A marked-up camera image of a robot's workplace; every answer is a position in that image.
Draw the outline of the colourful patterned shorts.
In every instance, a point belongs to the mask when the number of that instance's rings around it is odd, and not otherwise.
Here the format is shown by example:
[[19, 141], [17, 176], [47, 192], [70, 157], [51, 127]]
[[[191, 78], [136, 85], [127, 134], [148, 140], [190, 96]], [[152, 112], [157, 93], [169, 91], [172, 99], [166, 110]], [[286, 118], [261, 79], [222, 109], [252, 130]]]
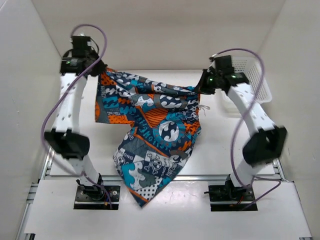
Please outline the colourful patterned shorts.
[[95, 121], [130, 125], [112, 159], [137, 204], [144, 207], [184, 168], [201, 133], [200, 94], [106, 68], [98, 77]]

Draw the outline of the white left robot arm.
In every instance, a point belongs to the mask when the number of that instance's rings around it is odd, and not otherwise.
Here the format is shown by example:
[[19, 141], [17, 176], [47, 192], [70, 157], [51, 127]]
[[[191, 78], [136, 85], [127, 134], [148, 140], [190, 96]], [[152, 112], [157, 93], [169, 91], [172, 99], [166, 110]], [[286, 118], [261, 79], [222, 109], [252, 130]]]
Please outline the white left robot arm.
[[44, 132], [44, 139], [52, 147], [57, 158], [68, 163], [67, 170], [77, 176], [80, 191], [94, 201], [100, 201], [105, 194], [101, 175], [95, 170], [90, 157], [90, 140], [80, 133], [80, 108], [83, 92], [89, 76], [97, 76], [104, 70], [99, 61], [92, 69], [86, 68], [98, 58], [93, 40], [85, 35], [71, 37], [72, 48], [61, 59], [60, 103], [51, 130]]

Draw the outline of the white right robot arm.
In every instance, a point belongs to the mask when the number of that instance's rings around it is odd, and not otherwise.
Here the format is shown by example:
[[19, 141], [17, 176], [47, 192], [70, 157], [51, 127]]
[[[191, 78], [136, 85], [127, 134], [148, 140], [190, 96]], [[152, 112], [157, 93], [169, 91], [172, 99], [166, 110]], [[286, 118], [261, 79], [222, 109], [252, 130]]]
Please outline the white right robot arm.
[[235, 72], [230, 55], [210, 57], [211, 65], [202, 71], [196, 91], [213, 95], [217, 89], [226, 93], [245, 123], [249, 139], [242, 148], [243, 159], [232, 165], [232, 173], [227, 177], [222, 194], [230, 200], [242, 197], [253, 183], [257, 173], [281, 156], [287, 130], [277, 126], [257, 102], [257, 94], [252, 90], [244, 72]]

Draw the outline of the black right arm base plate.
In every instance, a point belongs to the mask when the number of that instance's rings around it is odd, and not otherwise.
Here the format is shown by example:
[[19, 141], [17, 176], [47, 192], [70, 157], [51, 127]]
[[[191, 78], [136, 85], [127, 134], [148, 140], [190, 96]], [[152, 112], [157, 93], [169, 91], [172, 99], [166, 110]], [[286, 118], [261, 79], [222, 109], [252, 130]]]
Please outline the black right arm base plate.
[[203, 192], [208, 195], [211, 212], [255, 212], [258, 211], [252, 187], [240, 190], [227, 189], [226, 185], [209, 185]]

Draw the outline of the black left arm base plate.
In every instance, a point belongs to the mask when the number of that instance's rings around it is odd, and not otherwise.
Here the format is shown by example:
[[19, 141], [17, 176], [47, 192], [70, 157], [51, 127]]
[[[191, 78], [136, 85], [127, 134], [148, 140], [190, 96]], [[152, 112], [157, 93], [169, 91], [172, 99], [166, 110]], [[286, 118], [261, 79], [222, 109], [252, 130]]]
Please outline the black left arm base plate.
[[105, 185], [109, 197], [96, 186], [78, 184], [73, 208], [75, 210], [118, 210], [121, 187], [119, 185]]

